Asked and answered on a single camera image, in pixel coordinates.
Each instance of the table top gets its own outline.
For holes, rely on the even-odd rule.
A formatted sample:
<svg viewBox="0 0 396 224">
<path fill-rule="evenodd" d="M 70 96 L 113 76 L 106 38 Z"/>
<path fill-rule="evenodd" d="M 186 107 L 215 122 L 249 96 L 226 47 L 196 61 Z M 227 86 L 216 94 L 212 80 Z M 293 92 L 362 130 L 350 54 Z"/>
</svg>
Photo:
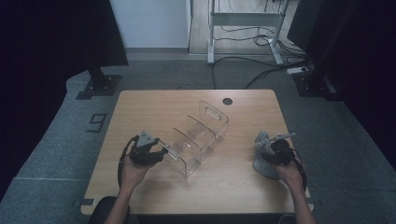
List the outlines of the table top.
<svg viewBox="0 0 396 224">
<path fill-rule="evenodd" d="M 224 98 L 233 103 L 225 105 Z M 293 213 L 287 186 L 252 168 L 254 140 L 260 130 L 270 137 L 288 132 L 276 95 L 270 90 L 123 91 L 85 194 L 85 199 L 94 199 L 94 203 L 82 205 L 81 212 L 89 215 L 102 198 L 117 196 L 118 161 L 131 137 L 145 130 L 171 145 L 173 128 L 184 131 L 188 115 L 199 118 L 200 101 L 228 116 L 224 140 L 187 179 L 166 161 L 157 163 L 134 190 L 132 212 Z"/>
</svg>

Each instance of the acrylic organizer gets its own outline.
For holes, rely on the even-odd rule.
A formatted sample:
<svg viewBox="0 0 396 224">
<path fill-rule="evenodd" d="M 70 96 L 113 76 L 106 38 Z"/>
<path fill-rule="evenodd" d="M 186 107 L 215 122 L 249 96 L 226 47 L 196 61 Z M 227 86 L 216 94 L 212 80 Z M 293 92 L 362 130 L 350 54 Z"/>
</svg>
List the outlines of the acrylic organizer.
<svg viewBox="0 0 396 224">
<path fill-rule="evenodd" d="M 174 144 L 165 160 L 185 178 L 210 155 L 225 137 L 228 117 L 207 102 L 199 103 L 199 118 L 187 116 L 187 130 L 173 130 Z"/>
</svg>

